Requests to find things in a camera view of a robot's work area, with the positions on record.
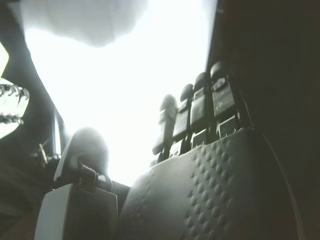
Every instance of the textured palm pad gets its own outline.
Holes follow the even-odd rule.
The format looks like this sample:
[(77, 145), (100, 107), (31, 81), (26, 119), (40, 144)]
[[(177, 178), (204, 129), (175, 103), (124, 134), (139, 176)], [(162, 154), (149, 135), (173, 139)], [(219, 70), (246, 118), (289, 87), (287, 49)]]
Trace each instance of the textured palm pad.
[(288, 187), (265, 138), (241, 129), (152, 167), (132, 186), (119, 240), (297, 240)]

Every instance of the textured grip surface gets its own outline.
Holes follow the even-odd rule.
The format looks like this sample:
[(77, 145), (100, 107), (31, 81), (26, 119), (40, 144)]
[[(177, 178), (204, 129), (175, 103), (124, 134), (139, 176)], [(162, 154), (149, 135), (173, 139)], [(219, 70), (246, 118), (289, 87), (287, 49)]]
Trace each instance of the textured grip surface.
[(131, 188), (121, 240), (297, 240), (287, 185), (261, 134), (241, 129), (152, 167)]

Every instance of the dark background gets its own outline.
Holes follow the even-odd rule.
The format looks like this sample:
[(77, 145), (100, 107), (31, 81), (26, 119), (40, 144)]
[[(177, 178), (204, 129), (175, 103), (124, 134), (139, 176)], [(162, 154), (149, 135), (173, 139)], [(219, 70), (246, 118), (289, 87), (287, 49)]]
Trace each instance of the dark background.
[[(221, 0), (208, 58), (208, 70), (219, 60), (234, 69), (255, 128), (283, 164), (310, 240), (320, 236), (319, 10), (317, 1)], [(19, 25), (1, 4), (0, 41), (10, 56), (3, 77), (31, 95), (24, 126), (0, 141), (1, 234), (50, 187), (52, 176), (30, 154), (50, 136), (54, 106)]]

